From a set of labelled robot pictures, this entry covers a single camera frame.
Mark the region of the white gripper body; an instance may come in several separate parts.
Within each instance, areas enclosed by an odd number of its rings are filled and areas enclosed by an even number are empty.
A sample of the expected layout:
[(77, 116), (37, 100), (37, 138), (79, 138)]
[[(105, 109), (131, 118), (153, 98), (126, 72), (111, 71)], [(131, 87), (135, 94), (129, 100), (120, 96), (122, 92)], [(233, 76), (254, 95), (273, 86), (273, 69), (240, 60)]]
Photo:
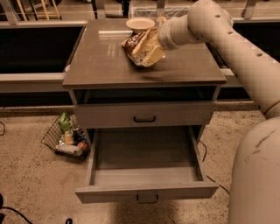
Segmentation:
[(179, 20), (172, 18), (158, 27), (158, 41), (165, 50), (175, 50), (179, 47)]

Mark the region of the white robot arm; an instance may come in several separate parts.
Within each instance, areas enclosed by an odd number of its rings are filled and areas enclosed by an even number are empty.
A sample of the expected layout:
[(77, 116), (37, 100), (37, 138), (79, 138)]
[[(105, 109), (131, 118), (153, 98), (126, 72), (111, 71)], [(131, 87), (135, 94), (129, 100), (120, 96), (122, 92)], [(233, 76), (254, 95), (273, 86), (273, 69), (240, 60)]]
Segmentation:
[(213, 0), (157, 22), (165, 50), (211, 44), (266, 118), (236, 151), (227, 224), (280, 224), (280, 63), (235, 31), (230, 14)]

